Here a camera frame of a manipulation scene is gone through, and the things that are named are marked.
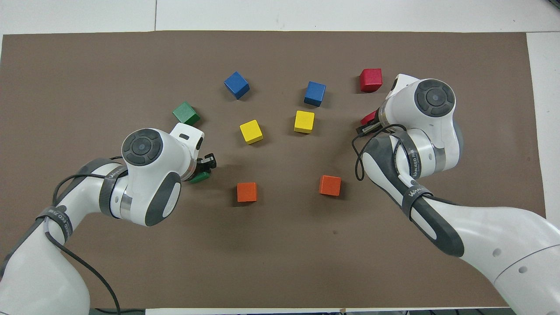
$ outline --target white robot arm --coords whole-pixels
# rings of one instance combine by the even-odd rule
[[[203,139],[202,131],[181,123],[170,134],[141,129],[122,145],[126,166],[97,159],[70,177],[74,180],[6,257],[0,270],[1,313],[88,314],[85,283],[49,237],[64,244],[93,212],[144,226],[161,222],[175,208],[181,181],[216,167],[213,154],[198,158]]]
[[[465,207],[434,197],[416,180],[459,161],[455,95],[442,81],[399,75],[359,158],[368,177],[444,253],[479,270],[518,314],[560,314],[560,231],[539,215],[508,207]]]

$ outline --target brown mat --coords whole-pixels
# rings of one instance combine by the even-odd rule
[[[383,87],[359,91],[363,68]],[[223,81],[234,71],[241,100]],[[152,228],[88,216],[68,247],[109,280],[124,307],[504,306],[477,270],[436,249],[375,185],[354,178],[350,140],[398,73],[447,82],[465,152],[421,179],[437,196],[544,215],[525,34],[154,32],[7,35],[0,67],[0,255],[82,164],[119,154],[131,132],[170,131],[188,101],[202,116],[202,153],[218,168],[185,183],[174,214]],[[327,85],[319,108],[307,82]],[[294,133],[296,110],[316,114]],[[257,119],[248,146],[239,125]],[[321,175],[343,179],[339,198]],[[234,202],[238,182],[259,201]],[[105,288],[74,263],[93,307]]]

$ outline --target circular button pad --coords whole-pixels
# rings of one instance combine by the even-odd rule
[[[427,116],[447,115],[455,106],[455,95],[451,88],[434,79],[424,80],[414,92],[416,107]]]
[[[163,140],[152,129],[141,129],[128,136],[123,143],[123,158],[135,166],[148,165],[160,156]]]

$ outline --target green cube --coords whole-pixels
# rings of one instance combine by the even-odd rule
[[[179,107],[175,108],[173,115],[184,124],[193,125],[200,120],[200,116],[187,102],[183,102]]]
[[[202,172],[198,175],[196,175],[193,179],[189,180],[189,183],[191,184],[196,184],[199,183],[207,178],[210,178],[210,173],[209,172]]]

